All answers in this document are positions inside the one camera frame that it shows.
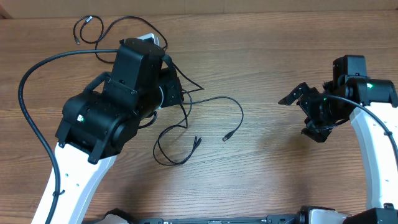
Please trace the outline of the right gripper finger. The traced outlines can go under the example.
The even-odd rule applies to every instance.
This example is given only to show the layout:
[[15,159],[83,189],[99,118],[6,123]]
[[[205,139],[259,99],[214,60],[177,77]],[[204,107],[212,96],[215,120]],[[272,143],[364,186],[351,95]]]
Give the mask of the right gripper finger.
[[325,142],[331,133],[331,127],[314,127],[314,128],[303,128],[301,133],[308,136],[315,142]]
[[298,86],[296,86],[287,96],[285,96],[283,99],[279,100],[278,104],[279,105],[291,105],[294,101],[299,99],[302,95],[308,93],[310,91],[310,88],[308,85],[303,82],[300,83]]

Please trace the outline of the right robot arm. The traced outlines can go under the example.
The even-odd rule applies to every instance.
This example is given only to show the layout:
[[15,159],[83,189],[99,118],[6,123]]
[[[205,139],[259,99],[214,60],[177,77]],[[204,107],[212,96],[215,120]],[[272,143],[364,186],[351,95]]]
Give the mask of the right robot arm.
[[366,176],[366,210],[346,215],[303,206],[296,215],[269,215],[266,223],[397,223],[397,92],[392,81],[372,79],[362,55],[333,61],[333,79],[323,92],[299,84],[279,101],[306,114],[302,134],[325,142],[333,128],[349,122],[358,138]]

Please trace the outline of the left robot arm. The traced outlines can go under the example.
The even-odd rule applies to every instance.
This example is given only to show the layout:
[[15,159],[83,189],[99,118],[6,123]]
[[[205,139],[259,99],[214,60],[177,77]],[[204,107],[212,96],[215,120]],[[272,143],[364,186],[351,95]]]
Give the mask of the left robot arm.
[[154,34],[121,41],[113,69],[63,106],[56,132],[60,177],[51,175],[34,223],[81,223],[103,177],[141,121],[179,105],[182,87]]

